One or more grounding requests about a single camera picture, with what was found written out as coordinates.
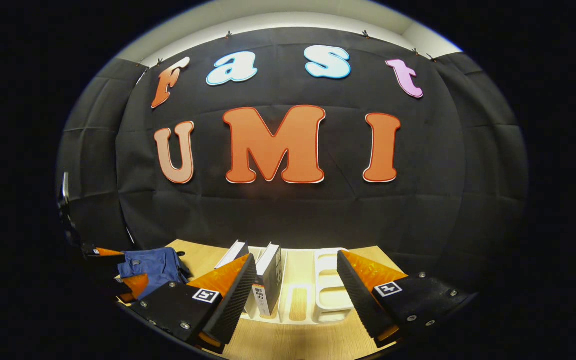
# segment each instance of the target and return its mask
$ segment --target light blue letter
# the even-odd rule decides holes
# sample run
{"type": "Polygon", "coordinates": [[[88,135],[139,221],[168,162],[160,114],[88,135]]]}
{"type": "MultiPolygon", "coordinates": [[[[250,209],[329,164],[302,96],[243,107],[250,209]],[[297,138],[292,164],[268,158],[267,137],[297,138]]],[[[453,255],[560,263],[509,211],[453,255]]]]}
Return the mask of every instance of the light blue letter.
{"type": "Polygon", "coordinates": [[[304,57],[311,63],[306,71],[315,78],[342,79],[350,74],[350,55],[340,47],[313,45],[303,51],[304,57]]]}
{"type": "Polygon", "coordinates": [[[211,71],[206,77],[206,83],[210,86],[233,82],[245,82],[252,78],[257,69],[255,65],[255,53],[250,51],[240,51],[226,55],[214,63],[216,69],[211,71]]]}

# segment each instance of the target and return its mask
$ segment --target wooden table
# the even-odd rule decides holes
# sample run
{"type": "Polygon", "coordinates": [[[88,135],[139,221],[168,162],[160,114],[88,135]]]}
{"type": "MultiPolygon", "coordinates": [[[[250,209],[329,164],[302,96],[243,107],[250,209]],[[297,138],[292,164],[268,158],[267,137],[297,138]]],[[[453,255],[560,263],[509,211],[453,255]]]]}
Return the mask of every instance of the wooden table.
{"type": "MultiPolygon", "coordinates": [[[[185,252],[181,259],[194,275],[190,281],[213,271],[228,251],[183,240],[175,240],[167,247],[185,252]]],[[[349,251],[402,271],[377,246],[349,251]]],[[[356,310],[352,310],[345,320],[323,325],[282,325],[242,318],[230,344],[219,356],[229,360],[354,360],[387,347],[377,349],[356,310]]]]}

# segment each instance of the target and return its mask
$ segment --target black fabric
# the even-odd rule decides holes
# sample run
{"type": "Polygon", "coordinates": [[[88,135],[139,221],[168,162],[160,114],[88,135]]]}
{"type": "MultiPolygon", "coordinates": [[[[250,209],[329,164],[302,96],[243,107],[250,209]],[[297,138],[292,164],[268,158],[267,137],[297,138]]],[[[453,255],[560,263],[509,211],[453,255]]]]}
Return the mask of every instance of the black fabric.
{"type": "Polygon", "coordinates": [[[60,191],[69,175],[70,216],[85,242],[116,251],[133,243],[117,192],[115,139],[126,102],[146,66],[113,59],[81,94],[63,130],[56,166],[60,191]]]}
{"type": "MultiPolygon", "coordinates": [[[[174,55],[148,69],[134,89],[128,84],[125,89],[131,93],[115,139],[116,185],[138,248],[159,248],[174,239],[223,248],[236,239],[250,246],[272,241],[288,249],[380,246],[406,273],[434,272],[470,291],[506,255],[516,234],[528,188],[522,133],[503,95],[462,53],[444,55],[435,63],[407,48],[350,32],[256,30],[174,55]],[[350,75],[309,75],[304,50],[311,45],[346,50],[350,75]],[[237,51],[256,54],[258,73],[245,82],[207,85],[215,61],[237,51]],[[159,74],[184,57],[190,57],[190,64],[169,100],[151,109],[159,74]],[[423,89],[423,98],[402,91],[385,64],[390,59],[402,59],[416,71],[413,81],[423,89]],[[222,120],[224,112],[254,107],[275,133],[294,105],[326,111],[318,135],[325,180],[288,184],[280,176],[272,182],[258,176],[251,184],[229,183],[231,132],[222,120]],[[373,112],[401,122],[393,182],[369,183],[362,177],[372,142],[365,116],[373,112]],[[183,121],[194,122],[194,176],[187,184],[175,184],[160,169],[154,133],[173,130],[183,121]]],[[[64,138],[73,137],[70,132],[64,138]]],[[[98,146],[108,149],[107,144],[98,146]]],[[[180,167],[176,135],[169,146],[174,166],[180,167]]],[[[80,164],[82,172],[97,173],[99,186],[110,183],[112,176],[98,173],[100,166],[81,164],[84,158],[73,155],[69,161],[80,164]]],[[[250,164],[259,174],[256,164],[250,164]]],[[[76,194],[94,199],[92,192],[76,194]]],[[[115,201],[105,207],[114,207],[115,201]]],[[[119,209],[105,207],[96,216],[110,224],[109,234],[123,237],[119,222],[112,221],[119,209]]]]}

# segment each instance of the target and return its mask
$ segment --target white book holder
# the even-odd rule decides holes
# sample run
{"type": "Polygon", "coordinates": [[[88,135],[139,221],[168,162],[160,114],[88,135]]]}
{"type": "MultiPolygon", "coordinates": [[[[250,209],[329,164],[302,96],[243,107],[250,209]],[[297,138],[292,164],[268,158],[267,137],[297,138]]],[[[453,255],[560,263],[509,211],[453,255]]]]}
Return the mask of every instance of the white book holder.
{"type": "MultiPolygon", "coordinates": [[[[249,246],[259,259],[265,248],[249,246]]],[[[285,325],[340,322],[354,308],[337,272],[337,253],[345,248],[281,249],[283,282],[272,317],[261,316],[252,292],[242,319],[285,325]]]]}

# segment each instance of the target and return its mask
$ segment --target white ceiling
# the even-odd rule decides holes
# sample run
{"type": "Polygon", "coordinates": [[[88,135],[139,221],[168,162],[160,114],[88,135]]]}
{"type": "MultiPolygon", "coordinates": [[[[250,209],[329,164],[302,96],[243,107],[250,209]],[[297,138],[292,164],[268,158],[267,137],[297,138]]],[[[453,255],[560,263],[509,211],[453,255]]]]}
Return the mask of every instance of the white ceiling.
{"type": "Polygon", "coordinates": [[[276,27],[368,30],[376,39],[432,57],[461,51],[407,16],[368,0],[213,0],[162,23],[116,57],[151,67],[157,59],[219,39],[228,30],[238,34],[276,27]]]}

